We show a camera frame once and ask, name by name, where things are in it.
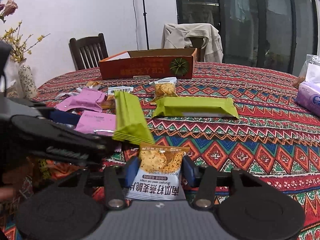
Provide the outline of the orange colourful chip bag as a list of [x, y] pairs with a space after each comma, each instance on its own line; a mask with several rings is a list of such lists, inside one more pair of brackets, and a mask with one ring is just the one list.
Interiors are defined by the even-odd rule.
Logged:
[[29, 157], [32, 165], [31, 181], [34, 189], [41, 189], [65, 178], [81, 167], [48, 159]]

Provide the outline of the pink dried flowers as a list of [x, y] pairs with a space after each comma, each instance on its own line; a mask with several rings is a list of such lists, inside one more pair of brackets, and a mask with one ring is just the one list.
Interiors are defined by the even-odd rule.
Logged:
[[0, 19], [3, 23], [6, 22], [6, 17], [13, 15], [18, 9], [18, 5], [14, 0], [7, 0], [5, 4], [1, 4], [0, 10]]

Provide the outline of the floral ceramic slim vase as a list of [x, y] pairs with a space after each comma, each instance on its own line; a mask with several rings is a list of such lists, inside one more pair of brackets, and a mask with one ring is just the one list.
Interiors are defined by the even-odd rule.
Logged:
[[24, 97], [27, 99], [33, 99], [37, 96], [37, 87], [35, 85], [34, 77], [31, 68], [26, 64], [26, 60], [19, 63], [18, 76]]

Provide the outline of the dark wooden chair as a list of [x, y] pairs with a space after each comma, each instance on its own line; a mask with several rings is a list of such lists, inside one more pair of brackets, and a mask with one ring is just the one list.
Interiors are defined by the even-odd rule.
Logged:
[[69, 41], [71, 56], [76, 70], [99, 67], [99, 61], [108, 58], [103, 33]]

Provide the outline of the studio light on stand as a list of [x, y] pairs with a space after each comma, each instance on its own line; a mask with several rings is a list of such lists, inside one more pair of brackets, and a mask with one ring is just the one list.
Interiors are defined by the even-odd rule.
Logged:
[[136, 50], [150, 48], [147, 10], [145, 0], [124, 0], [125, 23], [129, 24], [133, 45]]

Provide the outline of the orange cardboard box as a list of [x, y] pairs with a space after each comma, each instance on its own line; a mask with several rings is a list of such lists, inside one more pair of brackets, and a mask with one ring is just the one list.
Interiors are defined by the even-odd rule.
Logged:
[[99, 69], [104, 80], [135, 76], [190, 79], [196, 61], [196, 48], [132, 50], [99, 61]]

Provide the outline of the purple tissue pack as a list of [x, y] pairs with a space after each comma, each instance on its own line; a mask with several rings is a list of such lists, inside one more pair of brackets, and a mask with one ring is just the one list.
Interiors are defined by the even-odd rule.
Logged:
[[319, 56], [307, 54], [306, 61], [297, 80], [298, 94], [296, 103], [319, 117]]

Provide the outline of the dark glass sliding door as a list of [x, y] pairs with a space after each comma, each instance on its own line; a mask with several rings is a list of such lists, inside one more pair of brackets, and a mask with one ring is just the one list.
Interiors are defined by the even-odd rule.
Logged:
[[317, 0], [176, 0], [181, 23], [220, 33], [224, 63], [299, 75], [319, 49]]

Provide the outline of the patterned red tablecloth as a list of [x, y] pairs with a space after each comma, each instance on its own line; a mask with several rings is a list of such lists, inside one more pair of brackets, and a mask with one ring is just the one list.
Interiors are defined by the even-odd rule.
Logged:
[[180, 96], [230, 97], [238, 120], [157, 118], [153, 88], [141, 78], [106, 80], [132, 86], [160, 145], [187, 146], [198, 165], [239, 167], [298, 202], [305, 213], [299, 239], [319, 239], [319, 118], [295, 103], [294, 76], [234, 64], [199, 63], [178, 81]]

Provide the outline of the white crisp snack packet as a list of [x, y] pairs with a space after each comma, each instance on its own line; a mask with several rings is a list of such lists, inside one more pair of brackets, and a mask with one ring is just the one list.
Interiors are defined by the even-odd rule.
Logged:
[[132, 185], [124, 190], [129, 200], [185, 200], [181, 186], [183, 157], [190, 148], [141, 143], [140, 166]]

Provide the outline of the small crisp packet dark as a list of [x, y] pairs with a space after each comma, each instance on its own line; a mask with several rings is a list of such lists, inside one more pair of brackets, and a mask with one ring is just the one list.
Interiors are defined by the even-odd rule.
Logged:
[[133, 87], [129, 86], [109, 87], [106, 93], [106, 97], [101, 103], [102, 109], [115, 109], [117, 96], [124, 92], [132, 93], [133, 89]]

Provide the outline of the pink snack pack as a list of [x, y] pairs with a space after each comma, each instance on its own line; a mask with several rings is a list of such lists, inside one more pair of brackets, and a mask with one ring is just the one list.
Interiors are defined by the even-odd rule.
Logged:
[[89, 88], [83, 88], [81, 93], [75, 96], [70, 96], [58, 103], [55, 108], [60, 111], [70, 111], [73, 109], [90, 110], [102, 112], [101, 104], [106, 99], [106, 94]]
[[116, 115], [83, 111], [75, 130], [84, 134], [112, 136], [116, 130]]

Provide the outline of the yellow flower branches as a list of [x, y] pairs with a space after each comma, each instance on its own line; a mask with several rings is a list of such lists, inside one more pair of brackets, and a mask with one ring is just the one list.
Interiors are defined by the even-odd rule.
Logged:
[[32, 38], [33, 34], [30, 34], [26, 37], [21, 33], [22, 21], [18, 22], [17, 27], [11, 27], [8, 30], [5, 30], [5, 33], [1, 35], [1, 41], [10, 45], [12, 47], [10, 52], [11, 61], [20, 63], [24, 61], [25, 54], [32, 54], [31, 49], [40, 43], [44, 38], [50, 34], [40, 35], [33, 44], [28, 45], [28, 41]]

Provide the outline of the green snack bar pack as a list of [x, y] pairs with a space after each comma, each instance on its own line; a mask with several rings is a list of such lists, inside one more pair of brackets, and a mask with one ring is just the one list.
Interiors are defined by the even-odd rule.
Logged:
[[134, 145], [140, 145], [141, 142], [155, 143], [137, 96], [125, 92], [117, 96], [116, 130], [112, 138]]

